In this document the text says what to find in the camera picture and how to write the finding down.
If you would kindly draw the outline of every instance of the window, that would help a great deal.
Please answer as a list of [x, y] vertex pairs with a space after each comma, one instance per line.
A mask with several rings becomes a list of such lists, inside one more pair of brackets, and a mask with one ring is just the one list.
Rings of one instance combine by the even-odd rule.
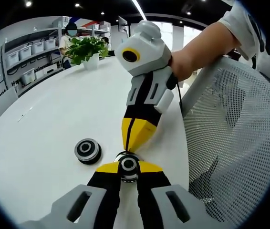
[[173, 26], [168, 22], [153, 21], [160, 28], [162, 39], [170, 50], [173, 47]]
[[200, 30], [184, 26], [184, 46], [201, 33]]

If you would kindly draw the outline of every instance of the gray plastic part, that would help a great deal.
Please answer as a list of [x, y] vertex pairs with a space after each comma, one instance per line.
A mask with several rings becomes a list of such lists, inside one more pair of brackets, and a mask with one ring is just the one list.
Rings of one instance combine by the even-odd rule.
[[[106, 190], [103, 188], [79, 185], [52, 204], [51, 213], [39, 221], [27, 221], [20, 226], [24, 229], [93, 229], [97, 211]], [[79, 216], [79, 221], [68, 220], [72, 207], [81, 195], [89, 198]]]
[[129, 73], [136, 77], [138, 74], [138, 72], [140, 73], [149, 73], [151, 71], [155, 71], [157, 69], [160, 68], [164, 68], [168, 65], [169, 60], [171, 58], [171, 51], [169, 50], [169, 48], [166, 46], [166, 44], [161, 40], [161, 39], [156, 39], [155, 41], [153, 40], [153, 43], [155, 44], [155, 46], [163, 46], [163, 54], [161, 55], [161, 57], [157, 60], [145, 63], [143, 65], [140, 65], [136, 68], [133, 68], [131, 70], [129, 70]]
[[132, 88], [127, 96], [126, 105], [135, 105], [135, 101], [138, 95], [139, 88], [145, 79], [144, 75], [139, 75], [132, 78]]
[[[226, 222], [218, 222], [208, 215], [205, 205], [180, 185], [152, 189], [156, 199], [164, 229], [228, 229]], [[175, 196], [180, 207], [184, 207], [189, 219], [182, 222], [168, 196]]]
[[[153, 81], [152, 81], [149, 94], [145, 100], [145, 104], [158, 105], [166, 89], [168, 89], [166, 84], [171, 74], [172, 74], [172, 69], [169, 66], [153, 72]], [[127, 102], [126, 102], [127, 106], [135, 104], [136, 98], [138, 96], [138, 91], [144, 79], [145, 79], [144, 75], [140, 75], [140, 76], [136, 76], [132, 78], [132, 88], [127, 97]], [[155, 92], [155, 95], [151, 99], [152, 94], [154, 93], [156, 84], [157, 84], [157, 90]]]
[[[168, 89], [166, 84], [171, 75], [172, 75], [172, 69], [169, 66], [153, 72], [153, 81], [152, 81], [150, 92], [145, 100], [145, 104], [158, 105], [166, 89]], [[157, 84], [157, 91], [153, 99], [151, 99], [156, 84]]]

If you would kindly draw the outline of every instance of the white table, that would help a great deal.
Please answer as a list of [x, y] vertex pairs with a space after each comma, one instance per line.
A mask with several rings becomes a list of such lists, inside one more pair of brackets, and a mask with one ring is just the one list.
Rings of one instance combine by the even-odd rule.
[[[52, 203], [123, 151], [121, 122], [131, 75], [115, 57], [96, 71], [82, 65], [37, 85], [0, 117], [0, 205], [16, 223], [39, 220]], [[74, 147], [84, 138], [102, 147], [101, 160], [83, 165]], [[188, 154], [178, 95], [153, 138], [137, 152], [161, 166], [171, 184], [188, 190]], [[122, 183], [116, 229], [143, 228], [135, 184]]]

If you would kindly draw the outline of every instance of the white pot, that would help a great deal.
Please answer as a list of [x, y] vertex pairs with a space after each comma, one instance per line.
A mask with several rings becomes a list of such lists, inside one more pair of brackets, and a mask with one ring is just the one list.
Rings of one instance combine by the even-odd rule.
[[89, 61], [83, 61], [84, 68], [86, 70], [95, 70], [98, 68], [99, 54], [94, 54]]

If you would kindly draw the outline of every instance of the human hand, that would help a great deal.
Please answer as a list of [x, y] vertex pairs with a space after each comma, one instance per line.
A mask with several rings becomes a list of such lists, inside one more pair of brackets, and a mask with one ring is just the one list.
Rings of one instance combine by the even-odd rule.
[[178, 81], [188, 79], [193, 72], [190, 59], [181, 51], [173, 52], [171, 56], [172, 58], [169, 65]]

